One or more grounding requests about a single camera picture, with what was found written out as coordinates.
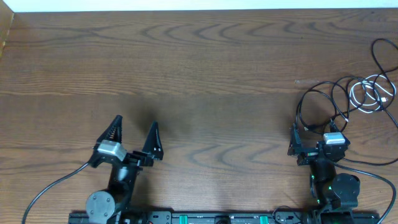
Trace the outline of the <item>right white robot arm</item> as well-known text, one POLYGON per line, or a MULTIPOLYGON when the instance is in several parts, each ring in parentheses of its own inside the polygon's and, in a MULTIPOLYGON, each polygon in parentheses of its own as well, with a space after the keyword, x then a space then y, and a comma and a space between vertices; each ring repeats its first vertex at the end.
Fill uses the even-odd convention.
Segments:
POLYGON ((340 173, 335 163, 345 157, 350 141, 330 124, 331 132, 325 133, 315 147, 305 147, 296 124, 290 129, 287 154, 297 158, 299 166, 310 167, 310 191, 318 202, 315 208, 303 214, 304 223, 353 223, 352 209, 358 206, 360 180, 355 175, 340 173))

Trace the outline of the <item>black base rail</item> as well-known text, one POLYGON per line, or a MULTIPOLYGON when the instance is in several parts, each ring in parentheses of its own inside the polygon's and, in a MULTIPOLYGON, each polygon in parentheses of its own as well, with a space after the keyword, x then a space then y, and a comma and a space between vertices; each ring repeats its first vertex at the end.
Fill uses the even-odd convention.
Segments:
POLYGON ((146 223, 146 224, 297 224, 297 223, 331 223, 331 224, 375 224, 379 215, 372 212, 298 212, 285 209, 264 213, 192 213, 152 211, 141 213, 119 213, 106 223, 146 223))

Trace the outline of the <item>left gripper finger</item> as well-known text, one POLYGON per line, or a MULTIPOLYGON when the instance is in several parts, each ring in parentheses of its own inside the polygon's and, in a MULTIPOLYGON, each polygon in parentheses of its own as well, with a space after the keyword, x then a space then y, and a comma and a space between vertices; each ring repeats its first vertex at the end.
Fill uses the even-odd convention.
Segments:
POLYGON ((142 153, 145 156, 145 160, 162 160, 164 156, 164 150, 159 134, 159 124, 154 121, 150 127, 147 139, 142 148, 142 153))
POLYGON ((111 124, 96 140, 94 149, 97 149, 103 140, 122 143, 122 120, 123 117, 121 115, 116 115, 111 124))

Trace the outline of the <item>cardboard box edge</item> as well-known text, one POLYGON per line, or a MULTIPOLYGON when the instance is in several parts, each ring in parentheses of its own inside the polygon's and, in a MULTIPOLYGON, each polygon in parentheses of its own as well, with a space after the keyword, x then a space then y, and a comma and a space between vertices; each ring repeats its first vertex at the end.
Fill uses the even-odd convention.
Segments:
POLYGON ((0 2, 0 56, 2 56, 3 50, 6 45, 9 31, 14 19, 14 11, 3 1, 0 2))

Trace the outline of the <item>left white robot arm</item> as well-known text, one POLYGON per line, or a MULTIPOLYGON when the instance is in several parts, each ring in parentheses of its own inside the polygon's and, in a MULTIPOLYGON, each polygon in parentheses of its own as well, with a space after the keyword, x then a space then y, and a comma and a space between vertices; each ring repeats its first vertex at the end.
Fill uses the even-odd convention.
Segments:
POLYGON ((158 122, 152 123, 142 150, 128 152, 122 145, 122 120, 121 115, 113 119, 96 140, 88 161, 93 168, 102 163, 112 165, 108 186, 86 200, 89 223, 107 223, 117 214, 128 211, 138 173, 164 156, 158 122))

